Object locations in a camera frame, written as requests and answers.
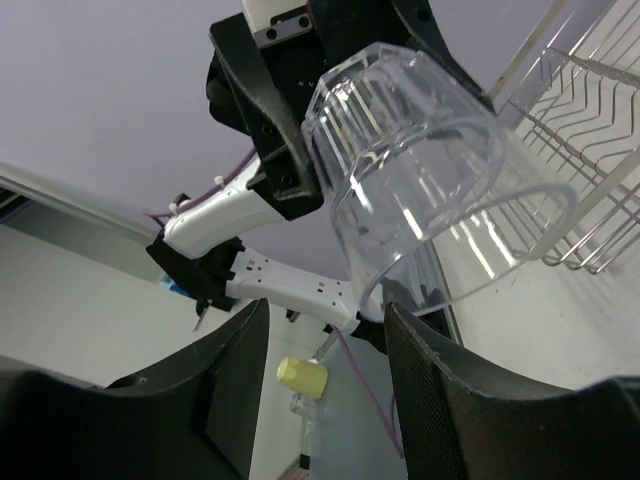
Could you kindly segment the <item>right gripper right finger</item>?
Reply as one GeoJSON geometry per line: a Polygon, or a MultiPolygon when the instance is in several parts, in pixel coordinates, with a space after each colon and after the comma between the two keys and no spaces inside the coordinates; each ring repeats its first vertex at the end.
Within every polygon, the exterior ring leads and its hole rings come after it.
{"type": "Polygon", "coordinates": [[[638,378],[564,389],[477,355],[397,304],[384,327],[409,478],[638,478],[638,378]]]}

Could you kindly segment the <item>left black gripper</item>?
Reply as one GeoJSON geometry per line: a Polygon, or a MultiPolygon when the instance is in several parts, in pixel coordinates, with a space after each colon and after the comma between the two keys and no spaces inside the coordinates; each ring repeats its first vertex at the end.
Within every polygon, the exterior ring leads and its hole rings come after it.
{"type": "Polygon", "coordinates": [[[490,97],[450,53],[427,0],[305,1],[277,7],[258,28],[244,13],[227,17],[210,26],[209,36],[209,113],[252,139],[259,167],[248,188],[288,221],[323,204],[301,131],[316,84],[368,45],[407,44],[427,53],[495,112],[490,97]]]}

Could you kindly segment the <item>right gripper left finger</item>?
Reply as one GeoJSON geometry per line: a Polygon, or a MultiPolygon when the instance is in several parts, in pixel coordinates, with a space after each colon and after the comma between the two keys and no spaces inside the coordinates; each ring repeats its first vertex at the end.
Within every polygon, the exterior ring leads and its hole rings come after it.
{"type": "Polygon", "coordinates": [[[270,311],[215,331],[105,388],[37,370],[1,375],[5,479],[246,479],[270,311]]]}

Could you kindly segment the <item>clear glass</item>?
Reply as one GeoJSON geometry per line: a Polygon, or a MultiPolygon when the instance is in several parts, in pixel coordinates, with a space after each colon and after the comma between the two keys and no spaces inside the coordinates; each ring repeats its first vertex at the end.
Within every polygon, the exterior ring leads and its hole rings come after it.
{"type": "Polygon", "coordinates": [[[375,43],[302,124],[361,314],[424,315],[544,256],[575,191],[423,52],[375,43]]]}

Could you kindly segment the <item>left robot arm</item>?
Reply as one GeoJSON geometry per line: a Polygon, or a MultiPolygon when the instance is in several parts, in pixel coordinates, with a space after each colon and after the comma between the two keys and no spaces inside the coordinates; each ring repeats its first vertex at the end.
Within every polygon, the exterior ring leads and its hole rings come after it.
{"type": "Polygon", "coordinates": [[[254,149],[209,193],[181,195],[160,214],[148,254],[194,299],[198,314],[264,298],[384,351],[384,314],[363,313],[351,282],[271,260],[241,237],[322,206],[320,169],[302,123],[321,76],[359,50],[379,41],[413,47],[482,104],[487,95],[451,55],[426,1],[305,1],[278,8],[259,30],[237,14],[214,23],[209,34],[210,114],[248,135],[254,149]]]}

